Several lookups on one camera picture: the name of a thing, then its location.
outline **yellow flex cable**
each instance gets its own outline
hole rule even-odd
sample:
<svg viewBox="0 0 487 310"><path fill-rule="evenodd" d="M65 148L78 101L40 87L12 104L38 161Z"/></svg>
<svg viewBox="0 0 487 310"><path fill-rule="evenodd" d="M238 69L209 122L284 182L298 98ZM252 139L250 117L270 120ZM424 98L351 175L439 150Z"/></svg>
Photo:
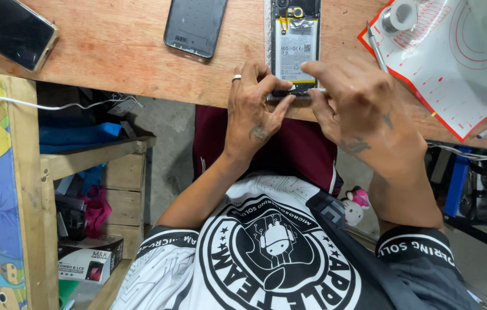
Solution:
<svg viewBox="0 0 487 310"><path fill-rule="evenodd" d="M281 21L281 16L280 16L280 26L281 26L282 30L287 31L289 29L289 27L288 27L288 10L285 10L285 28L284 28L284 24Z"/></svg>

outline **forearm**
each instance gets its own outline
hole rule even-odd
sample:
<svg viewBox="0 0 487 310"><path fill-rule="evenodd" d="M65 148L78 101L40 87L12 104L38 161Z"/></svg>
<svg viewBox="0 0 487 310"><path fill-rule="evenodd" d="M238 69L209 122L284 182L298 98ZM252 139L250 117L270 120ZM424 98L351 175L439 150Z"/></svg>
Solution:
<svg viewBox="0 0 487 310"><path fill-rule="evenodd" d="M249 162L222 153L204 174L169 205L156 225L200 228L226 191L248 167Z"/></svg>
<svg viewBox="0 0 487 310"><path fill-rule="evenodd" d="M392 228L394 225L391 223L433 227L444 231L442 215L433 197L423 162L414 168L410 173L395 179L386 179L374 173L369 196L380 220L381 233Z"/></svg>

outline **concrete floor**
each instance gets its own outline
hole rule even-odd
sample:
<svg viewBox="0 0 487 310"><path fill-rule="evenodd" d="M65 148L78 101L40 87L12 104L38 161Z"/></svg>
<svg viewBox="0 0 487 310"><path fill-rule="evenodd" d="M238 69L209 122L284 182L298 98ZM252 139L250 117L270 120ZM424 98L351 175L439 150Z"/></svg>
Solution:
<svg viewBox="0 0 487 310"><path fill-rule="evenodd" d="M145 222L154 224L165 208L192 183L195 108L193 104L147 97L140 97L140 102L145 107L135 106L128 119L157 136L152 159L151 207L145 214ZM345 181L343 193L355 185L368 189L372 171L362 162L339 152L336 168ZM364 215L356 228L378 238L379 227L373 209L365 210ZM487 245L459 230L447 230L447 236L466 285L487 301Z"/></svg>

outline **man's right hand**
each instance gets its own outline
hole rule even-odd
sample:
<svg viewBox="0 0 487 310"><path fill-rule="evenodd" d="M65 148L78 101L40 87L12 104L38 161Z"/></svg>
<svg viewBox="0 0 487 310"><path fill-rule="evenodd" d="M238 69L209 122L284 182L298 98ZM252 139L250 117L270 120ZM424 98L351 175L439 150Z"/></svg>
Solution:
<svg viewBox="0 0 487 310"><path fill-rule="evenodd" d="M396 92L393 77L364 59L334 64L306 62L328 96L309 91L312 110L326 137L387 180L407 179L423 165L427 144Z"/></svg>

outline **white cable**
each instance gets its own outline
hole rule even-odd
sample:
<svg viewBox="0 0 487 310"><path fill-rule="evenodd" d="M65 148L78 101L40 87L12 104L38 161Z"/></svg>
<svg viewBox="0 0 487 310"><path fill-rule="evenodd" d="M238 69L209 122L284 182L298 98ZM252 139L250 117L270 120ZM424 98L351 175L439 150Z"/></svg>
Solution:
<svg viewBox="0 0 487 310"><path fill-rule="evenodd" d="M69 103L69 104L66 104L66 105L63 105L63 106L45 106L45 105L32 104L32 103L28 103L28 102L21 101L21 100L16 100L16 99L12 99L12 98L8 98L8 97L1 97L0 96L0 100L15 102L15 103L19 103L19 104L24 104L24 105L32 106L33 108L39 108L39 109L43 109L43 110L61 110L61 109L65 109L65 108L68 108L69 106L74 106L74 105L81 107L81 109L89 109L89 108L91 108L91 107L93 107L95 105L98 105L98 104L102 104L102 103L106 103L106 102L120 102L120 101L125 101L128 98L134 99L134 101L136 101L136 103L138 103L139 106L142 106L142 104L134 96L132 96L132 95L127 95L126 97L121 98L121 99L109 99L109 100L105 100L105 101L102 101L102 102L96 102L96 103L90 104L89 106L81 106L79 103Z"/></svg>
<svg viewBox="0 0 487 310"><path fill-rule="evenodd" d="M474 161L487 160L487 155L464 153L460 150L455 149L454 147L449 147L449 146L440 145L440 144L434 144L431 142L428 142L427 144L428 144L428 147L440 147L443 150L451 151L456 155L460 155L460 156L465 157L465 158L470 159L470 160L474 160Z"/></svg>

